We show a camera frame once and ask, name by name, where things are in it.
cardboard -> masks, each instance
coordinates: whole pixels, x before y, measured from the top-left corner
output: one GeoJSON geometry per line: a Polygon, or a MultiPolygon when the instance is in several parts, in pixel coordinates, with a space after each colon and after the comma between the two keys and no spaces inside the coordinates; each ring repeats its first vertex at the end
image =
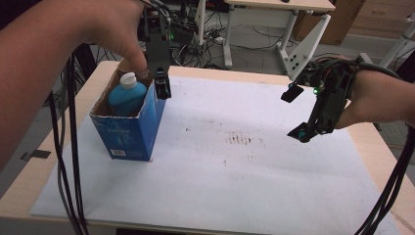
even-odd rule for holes
{"type": "Polygon", "coordinates": [[[108,86],[94,104],[89,116],[101,136],[111,158],[149,161],[158,133],[165,100],[157,98],[151,78],[138,78],[148,88],[143,107],[132,117],[114,117],[108,104],[110,92],[119,84],[129,65],[122,61],[108,86]]]}
{"type": "MultiPolygon", "coordinates": [[[[365,1],[338,0],[336,2],[336,10],[329,13],[332,18],[324,31],[320,43],[341,45],[365,1]]],[[[297,41],[304,40],[318,24],[320,18],[318,16],[307,15],[305,12],[299,12],[293,28],[294,39],[297,41]]]]}

gray floor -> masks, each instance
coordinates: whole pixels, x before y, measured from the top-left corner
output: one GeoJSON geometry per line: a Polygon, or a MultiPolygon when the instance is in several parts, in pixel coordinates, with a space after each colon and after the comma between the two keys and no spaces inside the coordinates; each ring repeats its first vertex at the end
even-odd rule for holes
{"type": "MultiPolygon", "coordinates": [[[[268,47],[273,45],[276,41],[277,37],[274,36],[279,36],[283,33],[283,31],[278,28],[270,27],[256,27],[255,30],[251,26],[246,25],[233,26],[231,50],[234,66],[231,70],[282,74],[283,71],[280,70],[280,67],[278,66],[280,65],[280,62],[278,61],[275,47],[265,50],[247,50],[237,47],[237,45],[252,48],[268,47]],[[261,35],[255,30],[272,36],[261,35]]],[[[386,55],[388,50],[392,47],[392,44],[393,40],[348,35],[341,46],[319,45],[315,55],[323,53],[339,53],[350,58],[356,58],[359,53],[366,52],[376,63],[386,55]]],[[[296,42],[289,43],[289,46],[291,47],[287,49],[288,52],[296,47],[296,42]]],[[[212,62],[224,67],[221,47],[216,46],[212,48],[211,53],[212,62]]],[[[404,124],[401,122],[381,123],[380,126],[382,129],[380,131],[381,135],[390,146],[391,151],[396,155],[396,157],[398,157],[406,135],[404,124]]],[[[39,113],[33,121],[30,130],[27,132],[27,135],[18,150],[14,153],[7,167],[0,172],[0,198],[13,183],[14,179],[19,175],[20,171],[24,168],[26,161],[22,160],[22,156],[36,150],[50,129],[51,120],[49,118],[49,108],[42,108],[39,110],[39,113]]],[[[414,183],[414,164],[409,166],[407,175],[414,183]]]]}

paper sheet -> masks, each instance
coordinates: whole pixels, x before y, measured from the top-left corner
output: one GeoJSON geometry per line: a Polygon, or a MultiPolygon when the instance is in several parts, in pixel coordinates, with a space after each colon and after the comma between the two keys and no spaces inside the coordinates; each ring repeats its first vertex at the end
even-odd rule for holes
{"type": "MultiPolygon", "coordinates": [[[[87,220],[251,234],[349,235],[363,223],[379,191],[348,132],[307,144],[287,136],[308,119],[311,90],[288,104],[278,85],[170,82],[151,163],[112,160],[84,119],[78,145],[87,220]]],[[[56,171],[32,214],[66,216],[56,171]]],[[[389,215],[377,234],[398,234],[389,215]]]]}

bottle cap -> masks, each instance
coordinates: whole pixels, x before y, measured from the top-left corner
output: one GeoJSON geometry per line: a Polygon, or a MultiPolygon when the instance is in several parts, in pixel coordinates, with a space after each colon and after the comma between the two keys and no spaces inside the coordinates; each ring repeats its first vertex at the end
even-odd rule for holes
{"type": "Polygon", "coordinates": [[[135,77],[134,72],[128,72],[124,74],[121,79],[119,80],[122,88],[124,89],[132,89],[137,85],[137,78],[135,77]]]}

floor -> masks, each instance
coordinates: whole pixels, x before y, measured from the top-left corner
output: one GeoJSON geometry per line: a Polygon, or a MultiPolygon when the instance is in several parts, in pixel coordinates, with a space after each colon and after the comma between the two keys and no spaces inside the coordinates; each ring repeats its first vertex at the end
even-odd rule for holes
{"type": "MultiPolygon", "coordinates": [[[[220,21],[225,24],[225,17],[213,16],[209,21],[209,26],[217,28],[220,25],[220,21]]],[[[275,52],[274,43],[277,41],[279,35],[283,33],[281,29],[271,27],[252,27],[248,25],[232,25],[232,41],[231,50],[233,55],[234,66],[232,71],[250,71],[259,73],[271,73],[282,74],[283,71],[279,69],[278,65],[281,63],[278,61],[278,57],[275,52]],[[240,46],[250,47],[252,49],[243,49],[240,46]]],[[[287,51],[294,50],[296,47],[296,41],[289,43],[287,51]]],[[[371,59],[378,63],[384,55],[392,47],[394,40],[371,38],[356,35],[348,35],[341,46],[319,45],[315,55],[321,55],[324,53],[338,53],[345,55],[349,58],[356,58],[359,53],[366,52],[371,59]]],[[[98,51],[96,46],[92,46],[94,55],[97,60],[119,60],[119,57],[115,55],[115,58],[108,54],[107,57],[103,50],[98,51]]],[[[215,45],[210,48],[211,63],[215,63],[218,67],[224,68],[222,51],[220,45],[215,45]]],[[[202,65],[204,59],[201,58],[198,62],[191,61],[188,66],[202,65]]],[[[59,82],[54,90],[59,89],[59,82]]],[[[7,191],[8,187],[13,183],[14,179],[19,175],[20,171],[27,163],[26,155],[33,152],[40,145],[47,133],[51,129],[51,120],[49,118],[49,108],[41,108],[33,121],[30,130],[27,132],[21,145],[14,153],[13,157],[9,161],[7,167],[0,172],[0,198],[7,191]]],[[[380,134],[384,137],[386,143],[390,146],[391,151],[398,158],[403,142],[405,140],[405,127],[401,122],[397,123],[380,123],[380,134]]],[[[412,162],[407,169],[407,175],[415,184],[415,163],[412,162]]]]}

